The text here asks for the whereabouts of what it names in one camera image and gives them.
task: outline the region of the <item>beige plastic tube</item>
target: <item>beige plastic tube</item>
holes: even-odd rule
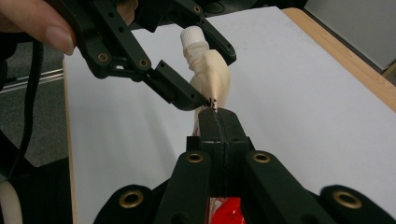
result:
[[[222,56],[209,49],[200,27],[186,28],[180,35],[183,54],[194,72],[190,84],[208,101],[209,105],[195,109],[193,135],[199,135],[198,114],[203,109],[224,107],[230,89],[230,70]]]

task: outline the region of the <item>white bottle cap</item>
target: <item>white bottle cap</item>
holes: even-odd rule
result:
[[[186,49],[189,45],[197,42],[204,42],[207,44],[204,33],[198,26],[187,27],[183,30],[183,32],[181,32],[180,38],[181,44],[183,45],[183,50]]]

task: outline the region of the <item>white table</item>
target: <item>white table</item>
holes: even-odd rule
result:
[[[396,217],[396,115],[275,7],[208,19],[233,44],[227,108],[258,150],[274,153],[307,189],[356,189]],[[134,31],[153,64],[187,80],[181,28]],[[143,83],[96,79],[78,51],[64,60],[75,221],[92,223],[110,195],[154,188],[172,173],[193,112]]]

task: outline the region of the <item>human hand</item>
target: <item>human hand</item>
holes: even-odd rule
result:
[[[137,0],[121,1],[117,11],[127,24],[134,20]],[[70,25],[44,0],[0,0],[0,32],[26,32],[34,39],[71,55],[76,36]]]

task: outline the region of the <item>red component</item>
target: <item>red component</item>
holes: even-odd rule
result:
[[[211,224],[246,224],[240,203],[240,198],[227,198],[216,210]]]

